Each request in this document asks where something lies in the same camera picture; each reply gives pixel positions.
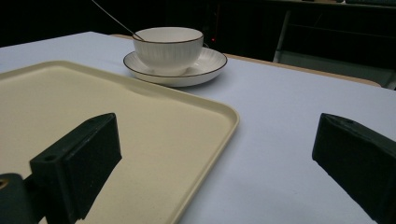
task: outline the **wooden table edge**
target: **wooden table edge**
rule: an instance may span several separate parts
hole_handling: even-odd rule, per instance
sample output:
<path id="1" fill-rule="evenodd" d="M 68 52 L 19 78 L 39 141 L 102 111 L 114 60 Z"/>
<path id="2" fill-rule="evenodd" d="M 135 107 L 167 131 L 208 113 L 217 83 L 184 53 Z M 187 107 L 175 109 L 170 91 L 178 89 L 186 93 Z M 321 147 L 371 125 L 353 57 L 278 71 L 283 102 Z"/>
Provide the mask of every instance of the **wooden table edge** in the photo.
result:
<path id="1" fill-rule="evenodd" d="M 120 37 L 120 38 L 133 39 L 129 35 L 114 34 L 112 36 L 116 36 L 116 37 Z M 376 83 L 374 81 L 371 81 L 371 80 L 363 79 L 363 78 L 347 77 L 347 76 L 342 76 L 342 75 L 337 75 L 337 74 L 327 73 L 327 72 L 321 72 L 321 71 L 318 71 L 318 70 L 313 70 L 313 69 L 308 69 L 308 68 L 291 66 L 291 65 L 287 65 L 287 64 L 283 64 L 283 63 L 273 63 L 273 62 L 267 62 L 267 61 L 258 60 L 258 59 L 242 57 L 242 56 L 228 54 L 228 53 L 224 53 L 224 55 L 226 55 L 228 58 L 242 60 L 242 61 L 246 61 L 246 62 L 262 63 L 262 64 L 267 64 L 267 65 L 271 65 L 271 66 L 275 66 L 275 67 L 281 67 L 281 68 L 286 68 L 286 69 L 291 69 L 291 70 L 295 70 L 295 71 L 311 73 L 311 74 L 325 76 L 325 77 L 335 77 L 335 78 L 340 78 L 340 79 L 343 79 L 343 80 L 349 80 L 349 81 L 359 82 L 359 83 L 366 84 L 366 85 L 381 87 L 378 83 Z"/>

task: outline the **bowl rim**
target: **bowl rim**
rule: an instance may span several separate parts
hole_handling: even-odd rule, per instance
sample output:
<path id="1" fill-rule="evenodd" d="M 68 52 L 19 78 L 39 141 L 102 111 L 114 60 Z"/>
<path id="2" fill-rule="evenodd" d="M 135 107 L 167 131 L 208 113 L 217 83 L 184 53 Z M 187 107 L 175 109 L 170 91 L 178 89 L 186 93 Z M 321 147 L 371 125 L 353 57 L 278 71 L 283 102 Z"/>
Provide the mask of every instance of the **bowl rim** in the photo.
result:
<path id="1" fill-rule="evenodd" d="M 169 29 L 169 28 L 173 28 L 173 29 L 182 29 L 182 30 L 193 30 L 196 31 L 198 33 L 200 33 L 200 36 L 198 36 L 197 38 L 194 39 L 188 39 L 188 40 L 182 40 L 182 41 L 171 41 L 171 42 L 163 42 L 163 41 L 148 41 L 148 40 L 142 40 L 138 37 L 136 37 L 136 35 L 139 35 L 139 32 L 143 32 L 143 31 L 147 31 L 147 30 L 161 30 L 161 29 Z M 199 39 L 204 39 L 204 34 L 196 29 L 192 29 L 192 28 L 188 28 L 188 27 L 177 27 L 177 26 L 162 26 L 162 27 L 152 27 L 152 28 L 148 28 L 148 29 L 143 29 L 143 30 L 139 30 L 137 32 L 135 32 L 132 35 L 132 39 L 134 41 L 137 42 L 141 42 L 141 43 L 151 43 L 151 44 L 176 44 L 176 43 L 187 43 L 187 42 L 192 42 L 192 41 L 196 41 Z"/>

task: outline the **dark background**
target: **dark background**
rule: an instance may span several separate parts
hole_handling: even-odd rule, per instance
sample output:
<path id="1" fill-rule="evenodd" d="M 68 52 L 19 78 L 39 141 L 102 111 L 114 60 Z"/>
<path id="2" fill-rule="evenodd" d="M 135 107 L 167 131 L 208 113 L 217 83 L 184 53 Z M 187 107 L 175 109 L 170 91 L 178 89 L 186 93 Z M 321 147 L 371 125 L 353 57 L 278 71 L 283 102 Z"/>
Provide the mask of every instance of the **dark background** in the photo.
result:
<path id="1" fill-rule="evenodd" d="M 282 50 L 396 69 L 396 7 L 276 0 L 96 0 L 133 31 L 157 26 L 201 30 L 218 51 L 274 59 Z M 87 31 L 129 35 L 91 0 L 7 1 L 0 47 Z"/>

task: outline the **tray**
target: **tray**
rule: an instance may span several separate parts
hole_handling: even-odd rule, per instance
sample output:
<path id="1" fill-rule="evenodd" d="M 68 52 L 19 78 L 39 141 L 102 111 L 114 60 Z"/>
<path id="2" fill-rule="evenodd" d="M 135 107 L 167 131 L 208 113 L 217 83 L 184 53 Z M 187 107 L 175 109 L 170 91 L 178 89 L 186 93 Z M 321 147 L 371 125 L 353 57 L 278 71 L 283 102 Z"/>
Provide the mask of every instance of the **tray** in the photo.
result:
<path id="1" fill-rule="evenodd" d="M 175 223 L 239 122 L 231 107 L 70 62 L 0 74 L 0 174 L 114 112 L 122 160 L 84 223 Z"/>

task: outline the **saucer rim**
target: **saucer rim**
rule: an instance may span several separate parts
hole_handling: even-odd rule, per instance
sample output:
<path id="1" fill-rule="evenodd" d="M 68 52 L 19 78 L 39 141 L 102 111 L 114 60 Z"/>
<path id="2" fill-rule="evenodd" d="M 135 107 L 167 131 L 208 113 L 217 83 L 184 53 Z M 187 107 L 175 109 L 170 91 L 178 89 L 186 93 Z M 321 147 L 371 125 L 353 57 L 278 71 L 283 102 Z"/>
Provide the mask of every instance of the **saucer rim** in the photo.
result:
<path id="1" fill-rule="evenodd" d="M 125 62 L 125 61 L 126 61 L 126 58 L 127 58 L 129 55 L 136 54 L 136 51 L 132 51 L 132 52 L 128 53 L 127 55 L 125 55 L 125 57 L 123 58 L 123 63 L 124 63 L 124 65 L 125 65 L 127 68 L 129 68 L 130 70 L 132 70 L 132 71 L 134 71 L 134 72 L 136 72 L 136 73 L 138 73 L 138 74 L 140 74 L 140 75 L 149 76 L 149 77 L 160 77 L 160 78 L 188 78 L 188 77 L 205 76 L 205 75 L 212 74 L 212 73 L 214 73 L 214 72 L 216 72 L 216 71 L 222 69 L 222 68 L 227 64 L 228 58 L 227 58 L 227 56 L 225 56 L 225 54 L 223 54 L 223 53 L 221 53 L 221 52 L 218 52 L 218 51 L 216 51 L 216 50 L 214 50 L 214 49 L 209 49 L 209 48 L 205 48 L 205 47 L 204 47 L 204 49 L 212 50 L 212 51 L 214 51 L 215 53 L 221 54 L 221 55 L 225 58 L 224 64 L 222 64 L 220 67 L 218 67 L 218 68 L 216 68 L 216 69 L 214 69 L 214 70 L 210 70 L 210 71 L 207 71 L 207 72 L 205 72 L 205 73 L 192 74 L 192 75 L 188 75 L 188 76 L 183 76 L 183 74 L 182 74 L 182 75 L 176 76 L 176 77 L 166 77 L 166 76 L 159 76 L 159 75 L 148 74 L 148 73 L 145 73 L 145 72 L 137 71 L 137 70 L 133 69 L 131 66 L 129 66 L 129 65 Z"/>

